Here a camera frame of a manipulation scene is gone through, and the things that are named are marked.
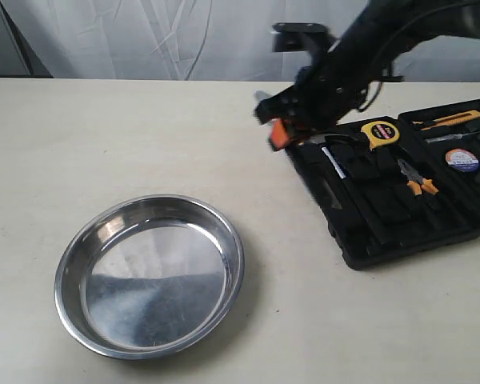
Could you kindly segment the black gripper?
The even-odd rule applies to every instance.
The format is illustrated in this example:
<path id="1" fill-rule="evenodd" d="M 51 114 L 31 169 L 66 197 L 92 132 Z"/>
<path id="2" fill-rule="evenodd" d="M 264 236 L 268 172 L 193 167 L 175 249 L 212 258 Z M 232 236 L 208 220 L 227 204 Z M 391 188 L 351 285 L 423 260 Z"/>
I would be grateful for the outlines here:
<path id="1" fill-rule="evenodd" d="M 254 116 L 271 122 L 268 143 L 273 152 L 284 150 L 291 129 L 311 132 L 333 126 L 366 100 L 368 54 L 361 51 L 321 51 L 296 74 L 292 85 L 259 101 Z"/>

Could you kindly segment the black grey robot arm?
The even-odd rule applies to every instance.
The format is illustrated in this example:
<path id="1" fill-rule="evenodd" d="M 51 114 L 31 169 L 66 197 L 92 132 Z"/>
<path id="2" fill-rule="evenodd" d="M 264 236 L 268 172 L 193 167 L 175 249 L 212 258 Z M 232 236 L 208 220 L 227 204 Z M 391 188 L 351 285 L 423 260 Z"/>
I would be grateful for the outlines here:
<path id="1" fill-rule="evenodd" d="M 309 22 L 273 30 L 275 52 L 310 55 L 291 86 L 254 110 L 261 124 L 272 124 L 268 142 L 279 151 L 367 110 L 370 84 L 400 81 L 393 63 L 417 45 L 440 36 L 480 40 L 480 1 L 370 1 L 338 38 Z"/>

